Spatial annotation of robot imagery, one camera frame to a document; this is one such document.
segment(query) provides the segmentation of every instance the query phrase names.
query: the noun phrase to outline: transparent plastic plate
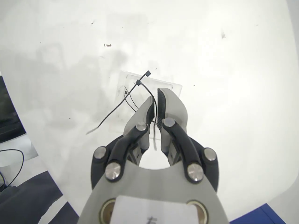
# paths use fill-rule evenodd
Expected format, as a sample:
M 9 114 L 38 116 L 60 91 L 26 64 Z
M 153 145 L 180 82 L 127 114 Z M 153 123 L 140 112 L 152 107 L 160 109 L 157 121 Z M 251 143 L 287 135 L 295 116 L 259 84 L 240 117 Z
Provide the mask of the transparent plastic plate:
M 114 101 L 115 106 L 117 106 L 124 99 L 126 89 L 130 91 L 140 77 L 141 75 L 125 72 L 125 71 L 122 71 L 120 73 L 117 89 L 116 89 L 115 101 Z M 158 101 L 158 91 L 157 91 L 158 88 L 171 89 L 178 97 L 180 96 L 182 90 L 182 85 L 180 84 L 165 82 L 158 79 L 152 79 L 146 76 L 142 79 L 142 83 L 151 91 L 151 93 L 156 99 L 156 102 Z M 134 110 L 137 110 L 137 108 L 139 108 L 149 96 L 150 96 L 149 92 L 142 85 L 140 85 L 140 86 L 136 86 L 134 90 L 131 92 L 132 99 L 130 98 L 130 96 L 128 96 L 126 100 Z M 124 132 L 125 125 L 135 113 L 135 111 L 132 108 L 124 101 L 121 104 L 121 106 L 118 107 L 118 109 L 115 112 L 113 112 L 113 114 L 111 115 L 113 117 L 112 118 L 113 122 L 110 125 L 111 131 L 121 132 L 121 133 Z M 149 133 L 150 138 L 153 138 L 153 134 L 154 134 L 153 125 L 154 123 L 151 123 L 150 133 Z M 157 126 L 155 127 L 155 132 L 156 132 L 155 139 L 161 140 L 160 131 Z

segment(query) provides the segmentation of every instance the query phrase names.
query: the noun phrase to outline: white table surface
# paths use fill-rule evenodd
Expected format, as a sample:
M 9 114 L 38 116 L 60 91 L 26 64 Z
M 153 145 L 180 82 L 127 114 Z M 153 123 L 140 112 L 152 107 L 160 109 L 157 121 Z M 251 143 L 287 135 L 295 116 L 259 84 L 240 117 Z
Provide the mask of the white table surface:
M 285 0 L 0 0 L 0 50 L 19 117 L 78 214 L 94 149 L 119 135 L 113 119 L 85 133 L 113 108 L 121 70 L 183 86 L 188 134 L 218 153 L 230 220 L 296 178 L 299 74 Z M 143 157 L 167 166 L 152 147 Z

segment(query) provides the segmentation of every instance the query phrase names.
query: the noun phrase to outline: silver screw cap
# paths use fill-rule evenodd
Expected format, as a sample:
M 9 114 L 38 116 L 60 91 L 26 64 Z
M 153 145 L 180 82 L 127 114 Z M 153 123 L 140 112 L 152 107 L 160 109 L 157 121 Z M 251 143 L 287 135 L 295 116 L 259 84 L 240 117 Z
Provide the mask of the silver screw cap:
M 209 161 L 215 161 L 216 160 L 216 152 L 211 149 L 211 148 L 205 148 L 204 150 L 204 154 L 205 157 L 209 160 Z
M 201 181 L 204 177 L 203 168 L 196 163 L 191 163 L 187 167 L 187 172 L 189 177 L 195 182 Z
M 95 151 L 94 151 L 94 157 L 96 159 L 102 159 L 105 154 L 106 154 L 106 147 L 105 146 L 101 146 L 99 148 L 97 148 Z
M 139 122 L 136 125 L 136 128 L 137 128 L 138 131 L 143 132 L 146 129 L 146 124 L 144 122 Z
M 121 173 L 121 166 L 117 162 L 111 162 L 106 166 L 105 177 L 107 179 L 116 179 Z
M 175 120 L 173 118 L 168 117 L 163 120 L 163 123 L 167 127 L 172 127 L 175 124 Z

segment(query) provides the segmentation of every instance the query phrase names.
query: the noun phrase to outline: white label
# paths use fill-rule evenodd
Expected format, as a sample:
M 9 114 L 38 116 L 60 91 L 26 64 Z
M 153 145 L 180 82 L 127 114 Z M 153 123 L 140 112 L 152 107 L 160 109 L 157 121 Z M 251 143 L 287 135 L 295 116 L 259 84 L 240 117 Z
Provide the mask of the white label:
M 110 224 L 198 224 L 195 206 L 118 196 Z

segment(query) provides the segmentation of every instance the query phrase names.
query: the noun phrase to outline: black wire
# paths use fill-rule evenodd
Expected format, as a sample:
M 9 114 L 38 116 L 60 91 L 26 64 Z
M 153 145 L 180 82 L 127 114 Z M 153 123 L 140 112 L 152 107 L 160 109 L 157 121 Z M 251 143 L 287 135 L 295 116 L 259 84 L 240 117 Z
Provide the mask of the black wire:
M 126 103 L 131 107 L 131 109 L 133 109 L 135 112 L 136 112 L 136 110 L 128 103 L 128 101 L 127 101 L 127 99 L 125 99 L 126 100 Z
M 142 78 L 144 77 L 144 76 L 146 76 L 146 74 L 148 73 L 148 72 L 146 72 L 140 79 L 139 79 L 139 81 L 140 80 L 142 80 Z M 90 134 L 91 132 L 93 132 L 94 130 L 97 130 L 99 127 L 100 127 L 100 125 L 109 117 L 109 115 L 111 115 L 125 100 L 126 100 L 126 98 L 130 95 L 130 93 L 134 90 L 134 88 L 136 87 L 136 85 L 137 84 L 135 84 L 134 86 L 133 86 L 133 88 L 128 92 L 128 94 L 125 96 L 125 98 L 119 103 L 119 105 L 117 105 L 102 121 L 101 121 L 101 123 L 96 127 L 96 128 L 94 128 L 94 129 L 92 129 L 92 130 L 90 130 L 90 131 L 88 131 L 87 133 L 86 133 L 86 135 L 87 134 Z
M 155 107 L 156 107 L 156 116 L 155 116 L 155 123 L 157 123 L 157 115 L 158 115 L 158 109 L 157 109 L 157 103 L 155 100 L 154 95 L 151 93 L 151 91 L 139 80 L 139 83 L 149 92 L 149 94 L 153 97 L 154 102 L 155 102 Z M 154 125 L 154 149 L 157 150 L 157 146 L 156 146 L 156 132 L 155 132 L 155 125 Z
M 24 164 L 24 153 L 23 153 L 21 150 L 17 150 L 17 149 L 0 150 L 0 152 L 3 152 L 3 151 L 19 151 L 19 152 L 22 153 L 22 157 L 23 157 L 22 165 L 21 165 L 21 168 L 20 168 L 19 172 L 17 173 L 16 177 L 14 177 L 14 179 L 8 184 L 8 186 L 5 187 L 5 188 L 8 188 L 8 187 L 12 184 L 12 182 L 14 182 L 14 180 L 18 177 L 20 171 L 22 170 L 22 167 L 23 167 L 23 164 Z
M 4 176 L 3 176 L 3 174 L 0 172 L 0 175 L 1 175 L 1 177 L 3 178 L 3 182 L 4 182 L 4 187 L 5 187 L 5 179 L 4 179 Z
M 127 99 L 126 99 L 126 103 L 131 107 L 131 109 L 133 109 L 133 107 L 128 103 Z
M 124 85 L 124 87 L 126 88 L 126 86 L 125 86 L 125 85 Z M 126 88 L 126 90 L 127 90 L 127 92 L 129 92 L 127 88 Z M 132 96 L 131 96 L 131 94 L 130 94 L 130 98 L 131 98 L 132 102 L 134 103 L 134 101 L 133 101 L 133 99 L 132 99 Z M 136 107 L 137 109 L 139 109 L 135 103 L 134 103 L 134 105 L 135 105 L 135 107 Z

